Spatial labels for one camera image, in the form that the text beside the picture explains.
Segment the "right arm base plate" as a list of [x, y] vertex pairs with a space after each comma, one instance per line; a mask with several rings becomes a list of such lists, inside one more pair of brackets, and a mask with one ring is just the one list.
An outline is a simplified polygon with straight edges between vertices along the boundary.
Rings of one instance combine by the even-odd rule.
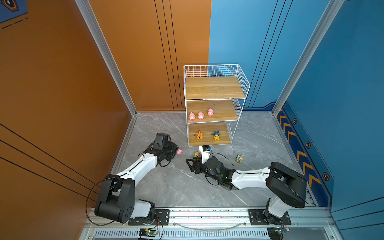
[[283, 223], [284, 226], [290, 226], [292, 224], [291, 218], [288, 212], [285, 212], [283, 217], [278, 218], [272, 214], [266, 214], [265, 209], [249, 209], [249, 220], [252, 226], [261, 225], [274, 225], [280, 226]]

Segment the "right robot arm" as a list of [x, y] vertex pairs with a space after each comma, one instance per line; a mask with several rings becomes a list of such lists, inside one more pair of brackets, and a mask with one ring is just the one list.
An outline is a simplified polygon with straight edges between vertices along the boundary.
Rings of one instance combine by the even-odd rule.
[[212, 179], [215, 186], [222, 186], [229, 191], [248, 188], [271, 190], [276, 197], [267, 201], [261, 216], [266, 224], [279, 225], [289, 209], [303, 209], [306, 206], [305, 176], [281, 163], [273, 162], [264, 169], [250, 171], [226, 168], [216, 157], [206, 162], [202, 158], [186, 159], [186, 163], [191, 172], [204, 174], [206, 180]]

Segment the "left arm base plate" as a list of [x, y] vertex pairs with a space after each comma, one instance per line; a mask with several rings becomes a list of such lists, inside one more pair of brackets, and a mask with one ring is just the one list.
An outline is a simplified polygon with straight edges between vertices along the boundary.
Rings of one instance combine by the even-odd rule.
[[160, 226], [167, 226], [170, 219], [169, 209], [154, 209], [151, 210], [149, 215], [142, 218], [130, 218], [128, 221], [129, 226], [155, 226], [160, 223]]

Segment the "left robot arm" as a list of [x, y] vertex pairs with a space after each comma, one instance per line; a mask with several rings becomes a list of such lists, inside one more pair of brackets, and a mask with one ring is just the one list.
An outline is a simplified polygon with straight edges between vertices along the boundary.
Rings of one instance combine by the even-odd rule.
[[95, 215], [110, 220], [110, 224], [125, 224], [130, 219], [137, 219], [145, 225], [152, 224], [156, 220], [155, 203], [136, 200], [135, 187], [152, 169], [162, 167], [163, 160], [170, 163], [178, 150], [178, 145], [172, 142], [170, 135], [157, 133], [155, 140], [130, 167], [116, 175], [108, 174], [94, 184], [94, 187], [101, 185]]

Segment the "pink pig toy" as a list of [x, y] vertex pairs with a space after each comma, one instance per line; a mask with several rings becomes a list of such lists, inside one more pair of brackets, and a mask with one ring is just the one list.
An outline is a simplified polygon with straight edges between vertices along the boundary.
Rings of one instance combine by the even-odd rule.
[[191, 113], [189, 114], [189, 120], [190, 120], [190, 121], [194, 121], [195, 119], [196, 119], [196, 115], [195, 115], [194, 113], [191, 112]]
[[198, 113], [198, 119], [201, 121], [204, 119], [204, 114], [202, 112]]
[[214, 110], [212, 108], [209, 108], [207, 114], [209, 117], [212, 117], [214, 115]]

